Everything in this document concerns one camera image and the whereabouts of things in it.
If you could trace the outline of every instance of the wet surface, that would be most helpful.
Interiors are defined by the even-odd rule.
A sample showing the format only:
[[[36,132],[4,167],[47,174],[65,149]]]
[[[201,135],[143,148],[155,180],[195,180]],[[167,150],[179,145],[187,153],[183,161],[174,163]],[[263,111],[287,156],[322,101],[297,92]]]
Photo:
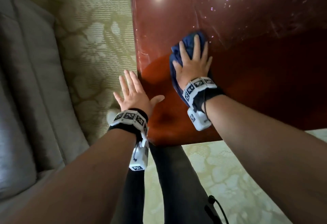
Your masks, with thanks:
[[[132,11],[143,85],[166,96],[149,123],[154,143],[220,139],[195,130],[170,82],[170,47],[198,29],[230,97],[301,129],[327,127],[327,0],[132,0]]]

